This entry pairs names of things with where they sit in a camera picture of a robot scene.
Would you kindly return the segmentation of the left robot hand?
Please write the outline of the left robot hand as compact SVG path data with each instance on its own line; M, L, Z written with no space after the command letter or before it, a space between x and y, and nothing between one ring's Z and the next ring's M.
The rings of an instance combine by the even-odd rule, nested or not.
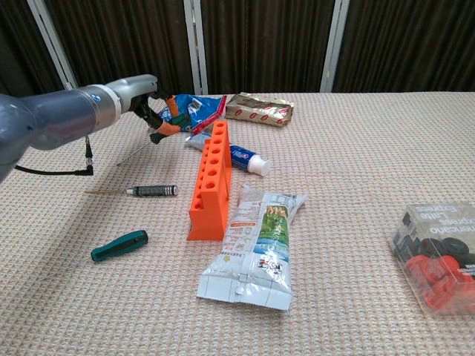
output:
M119 97L122 113L134 112L157 133L172 136L181 132L178 124L164 121L148 105L148 98L162 99L172 118L180 115L174 95L163 88L160 80L151 74L129 76L106 84Z

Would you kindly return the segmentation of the green black handle screwdriver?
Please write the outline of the green black handle screwdriver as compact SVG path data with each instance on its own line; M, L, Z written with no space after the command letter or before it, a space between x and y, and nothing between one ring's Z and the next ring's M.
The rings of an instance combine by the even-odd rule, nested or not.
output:
M147 148L149 145L157 145L162 139L169 136L173 136L176 133L183 131L183 128L187 126L189 122L190 118L187 113L179 114L178 116L171 118L169 121L165 120L158 129L153 129L153 131L149 135L150 142L145 143L142 147L136 149L133 153L129 154L126 158L118 162L116 166L121 166L123 163L127 162L130 158L138 154L143 149Z

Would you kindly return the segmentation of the black metal precision screwdriver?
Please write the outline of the black metal precision screwdriver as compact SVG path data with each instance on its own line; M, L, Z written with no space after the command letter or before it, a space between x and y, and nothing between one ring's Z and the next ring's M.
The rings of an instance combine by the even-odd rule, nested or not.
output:
M132 197L173 197L177 192L176 185L137 185L119 190L85 191L86 194L126 194Z

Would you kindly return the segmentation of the orange bit holder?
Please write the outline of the orange bit holder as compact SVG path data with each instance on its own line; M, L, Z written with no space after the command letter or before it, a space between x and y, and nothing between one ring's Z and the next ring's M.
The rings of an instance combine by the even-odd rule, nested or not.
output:
M214 123L205 141L194 187L189 217L188 240L221 241L226 232L231 196L232 162L228 125Z

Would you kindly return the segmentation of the blue snack bag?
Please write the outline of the blue snack bag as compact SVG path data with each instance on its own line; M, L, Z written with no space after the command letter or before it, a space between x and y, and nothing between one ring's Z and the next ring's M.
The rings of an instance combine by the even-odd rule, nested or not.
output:
M196 96L191 94L178 94L175 96L175 102L180 113L187 113L190 122L183 128L182 132L191 132L198 134L216 119L223 115L226 107L227 96L211 98L207 96ZM169 121L171 117L170 110L165 107L158 115L164 121Z

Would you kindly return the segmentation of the gold foil snack package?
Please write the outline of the gold foil snack package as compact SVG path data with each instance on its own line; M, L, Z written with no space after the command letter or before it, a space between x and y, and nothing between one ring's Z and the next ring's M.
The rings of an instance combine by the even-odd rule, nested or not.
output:
M278 128L292 120L294 103L257 94L235 94L226 103L227 119L256 122Z

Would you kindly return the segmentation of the white blue toothpaste tube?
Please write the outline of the white blue toothpaste tube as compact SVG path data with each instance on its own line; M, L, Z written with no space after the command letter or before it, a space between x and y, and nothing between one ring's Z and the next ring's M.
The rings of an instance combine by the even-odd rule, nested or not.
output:
M193 148L203 150L205 141L211 136L206 133L199 133L188 137L185 143ZM263 159L259 154L250 151L239 145L230 145L232 165L252 174L257 174L261 177L266 176L272 167L269 160Z

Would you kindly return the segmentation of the white snack pouch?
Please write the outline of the white snack pouch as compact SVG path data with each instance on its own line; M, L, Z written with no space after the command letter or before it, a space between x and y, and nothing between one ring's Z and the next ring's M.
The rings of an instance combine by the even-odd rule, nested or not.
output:
M221 252L201 274L197 296L287 311L289 227L306 200L243 185Z

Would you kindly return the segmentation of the beige woven tablecloth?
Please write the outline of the beige woven tablecloth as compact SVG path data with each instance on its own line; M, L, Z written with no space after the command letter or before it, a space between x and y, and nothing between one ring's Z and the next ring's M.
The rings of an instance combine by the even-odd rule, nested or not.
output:
M196 296L219 242L190 241L200 152L149 145L131 114L91 136L93 177L13 172L0 185L0 356L475 356L475 316L420 308L388 246L414 203L475 204L475 93L289 93L285 128L231 121L272 163L242 185L305 194L290 228L281 312ZM86 194L176 185L177 196ZM43 282L93 248L145 230L136 251Z

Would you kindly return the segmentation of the clear box of capsules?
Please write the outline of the clear box of capsules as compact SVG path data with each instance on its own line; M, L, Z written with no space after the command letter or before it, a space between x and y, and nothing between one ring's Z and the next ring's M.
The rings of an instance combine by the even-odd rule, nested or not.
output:
M407 205L388 244L425 312L475 314L475 205Z

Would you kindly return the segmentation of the grey metal partition post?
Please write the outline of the grey metal partition post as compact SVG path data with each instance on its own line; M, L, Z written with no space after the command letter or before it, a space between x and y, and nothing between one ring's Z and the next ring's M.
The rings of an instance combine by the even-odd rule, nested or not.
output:
M206 50L203 35L201 0L183 0L186 32L189 43L191 74L196 95L208 95Z
M71 64L56 32L53 20L44 0L27 0L37 27L46 44L48 53L52 59L56 72L65 89L77 87L76 77Z
M321 76L321 93L330 93L333 91L349 8L350 0L335 0L332 21L330 25L330 34L327 41L324 67Z

